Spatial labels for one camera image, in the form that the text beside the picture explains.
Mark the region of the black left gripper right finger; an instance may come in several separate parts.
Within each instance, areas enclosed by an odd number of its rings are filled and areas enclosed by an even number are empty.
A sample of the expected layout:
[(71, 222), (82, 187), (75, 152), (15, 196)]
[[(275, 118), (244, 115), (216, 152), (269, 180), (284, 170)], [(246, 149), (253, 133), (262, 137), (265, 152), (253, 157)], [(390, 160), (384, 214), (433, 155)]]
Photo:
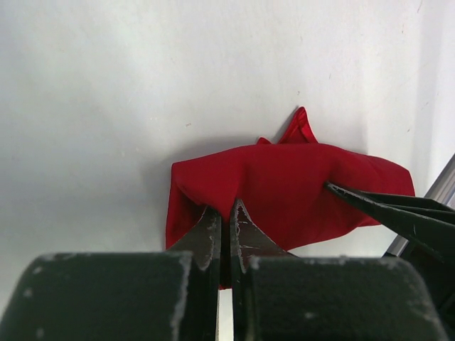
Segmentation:
[(236, 200), (230, 213), (236, 340), (447, 340), (422, 277), (396, 257), (303, 258)]

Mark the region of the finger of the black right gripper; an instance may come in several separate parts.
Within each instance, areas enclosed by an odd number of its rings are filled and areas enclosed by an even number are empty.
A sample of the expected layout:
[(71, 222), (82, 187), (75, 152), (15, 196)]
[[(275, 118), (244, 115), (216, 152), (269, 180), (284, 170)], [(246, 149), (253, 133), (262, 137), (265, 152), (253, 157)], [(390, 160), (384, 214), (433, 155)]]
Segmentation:
[(454, 210), (428, 198), (355, 190), (355, 207), (387, 227), (454, 227)]
[(454, 263), (454, 210), (432, 199), (372, 193), (327, 182), (325, 188), (380, 224)]

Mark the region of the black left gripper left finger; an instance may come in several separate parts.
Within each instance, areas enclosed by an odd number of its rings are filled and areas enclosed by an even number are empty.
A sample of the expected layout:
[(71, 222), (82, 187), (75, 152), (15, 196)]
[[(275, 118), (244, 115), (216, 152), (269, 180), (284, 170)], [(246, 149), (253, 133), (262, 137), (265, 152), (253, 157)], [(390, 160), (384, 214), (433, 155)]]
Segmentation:
[(206, 208), (169, 250), (34, 259), (1, 318), (2, 340), (216, 340), (221, 217)]

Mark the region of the red cloth napkin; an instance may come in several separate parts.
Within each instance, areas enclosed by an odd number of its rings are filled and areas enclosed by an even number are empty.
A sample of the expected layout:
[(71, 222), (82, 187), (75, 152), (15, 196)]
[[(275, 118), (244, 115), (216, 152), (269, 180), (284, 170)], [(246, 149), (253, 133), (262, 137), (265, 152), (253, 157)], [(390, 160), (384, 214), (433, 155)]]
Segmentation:
[(227, 222), (236, 200), (287, 251), (375, 225), (372, 217), (327, 191), (327, 182), (372, 193), (415, 194), (406, 168), (318, 142), (306, 110), (299, 108), (276, 143), (261, 138), (171, 166), (165, 246), (189, 232), (206, 207)]

